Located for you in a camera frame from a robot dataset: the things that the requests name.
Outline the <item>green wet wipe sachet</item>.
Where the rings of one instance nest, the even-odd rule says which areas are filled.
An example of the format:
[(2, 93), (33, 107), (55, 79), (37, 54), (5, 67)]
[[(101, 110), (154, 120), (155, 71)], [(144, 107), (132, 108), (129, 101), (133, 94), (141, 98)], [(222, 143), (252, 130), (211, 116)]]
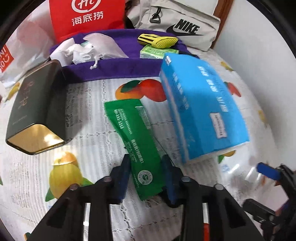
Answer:
[(106, 115), (131, 158), (132, 178), (140, 200), (159, 194), (165, 186), (161, 158), (149, 118), (139, 99), (104, 103)]

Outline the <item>blue tissue pack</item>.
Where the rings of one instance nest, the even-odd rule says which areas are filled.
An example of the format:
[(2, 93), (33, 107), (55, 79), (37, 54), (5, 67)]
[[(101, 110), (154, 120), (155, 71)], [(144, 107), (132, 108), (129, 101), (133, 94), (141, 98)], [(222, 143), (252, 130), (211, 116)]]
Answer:
[(249, 142), (238, 106), (208, 62), (190, 55), (166, 53), (159, 78), (183, 163)]

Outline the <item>green tissue pack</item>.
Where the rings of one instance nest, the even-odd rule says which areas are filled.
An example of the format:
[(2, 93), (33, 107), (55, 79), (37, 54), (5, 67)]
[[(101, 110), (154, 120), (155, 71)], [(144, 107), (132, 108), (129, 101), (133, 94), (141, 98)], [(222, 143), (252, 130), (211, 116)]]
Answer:
[(158, 49), (149, 45), (144, 46), (139, 56), (142, 59), (163, 59), (166, 53), (175, 53), (178, 54), (179, 51), (175, 49)]

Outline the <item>yellow sponge cloth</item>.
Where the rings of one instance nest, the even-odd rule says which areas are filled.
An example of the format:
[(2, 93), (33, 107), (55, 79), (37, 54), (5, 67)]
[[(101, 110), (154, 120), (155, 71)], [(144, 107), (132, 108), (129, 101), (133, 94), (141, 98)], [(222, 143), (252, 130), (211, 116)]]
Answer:
[(141, 34), (137, 41), (142, 45), (148, 45), (157, 49), (166, 49), (174, 46), (178, 42), (177, 37), (158, 36), (155, 34)]

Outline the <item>white foam block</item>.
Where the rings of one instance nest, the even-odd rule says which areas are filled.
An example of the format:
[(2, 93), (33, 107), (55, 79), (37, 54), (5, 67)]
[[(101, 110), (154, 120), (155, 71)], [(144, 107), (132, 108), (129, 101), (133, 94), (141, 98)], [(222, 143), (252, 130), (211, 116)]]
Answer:
[(51, 54), (51, 60), (58, 60), (62, 67), (72, 63), (73, 52), (69, 50), (75, 44), (74, 38), (63, 41)]

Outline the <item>dark green tea tin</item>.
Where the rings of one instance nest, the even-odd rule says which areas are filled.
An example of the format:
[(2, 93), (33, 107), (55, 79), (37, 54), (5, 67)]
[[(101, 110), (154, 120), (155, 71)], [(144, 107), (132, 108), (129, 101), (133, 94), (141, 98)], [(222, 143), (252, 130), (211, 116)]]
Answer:
[(51, 60), (24, 78), (6, 129), (6, 143), (36, 155), (66, 143), (67, 81)]

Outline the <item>white Miniso plastic bag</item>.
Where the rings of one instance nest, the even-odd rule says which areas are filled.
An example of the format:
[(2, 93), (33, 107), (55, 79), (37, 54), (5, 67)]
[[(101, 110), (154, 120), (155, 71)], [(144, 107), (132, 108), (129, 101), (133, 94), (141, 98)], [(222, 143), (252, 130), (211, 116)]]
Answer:
[(1, 83), (12, 87), (27, 71), (45, 62), (56, 38), (49, 2), (26, 17), (1, 49)]

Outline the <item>grey Nike bag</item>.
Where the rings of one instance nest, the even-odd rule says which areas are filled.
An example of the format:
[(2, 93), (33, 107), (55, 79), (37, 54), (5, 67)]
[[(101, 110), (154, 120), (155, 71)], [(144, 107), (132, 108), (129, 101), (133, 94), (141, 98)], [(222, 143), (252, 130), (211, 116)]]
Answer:
[(208, 51), (220, 19), (181, 1), (127, 1), (126, 15), (136, 29), (166, 32), (186, 46)]

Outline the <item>red paper shopping bag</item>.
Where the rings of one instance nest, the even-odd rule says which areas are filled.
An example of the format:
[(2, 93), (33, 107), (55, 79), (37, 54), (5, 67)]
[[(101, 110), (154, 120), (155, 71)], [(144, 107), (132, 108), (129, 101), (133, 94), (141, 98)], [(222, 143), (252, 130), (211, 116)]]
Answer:
[(78, 33), (125, 27), (125, 1), (51, 0), (49, 8), (57, 42)]

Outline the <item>wooden door frame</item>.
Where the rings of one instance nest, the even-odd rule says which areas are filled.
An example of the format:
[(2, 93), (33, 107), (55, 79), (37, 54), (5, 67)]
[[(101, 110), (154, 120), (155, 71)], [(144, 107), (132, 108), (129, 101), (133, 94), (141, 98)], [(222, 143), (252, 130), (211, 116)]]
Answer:
[(227, 20), (227, 17), (229, 15), (229, 12), (230, 12), (233, 2), (234, 2), (234, 0), (218, 0), (218, 4), (217, 4), (217, 7), (215, 8), (213, 15), (220, 19), (220, 25), (219, 25), (219, 29), (218, 29), (218, 32), (216, 35), (216, 39), (211, 45), (212, 49), (214, 48), (214, 46), (219, 38), (219, 35), (222, 32), (222, 29), (223, 29), (224, 24)]

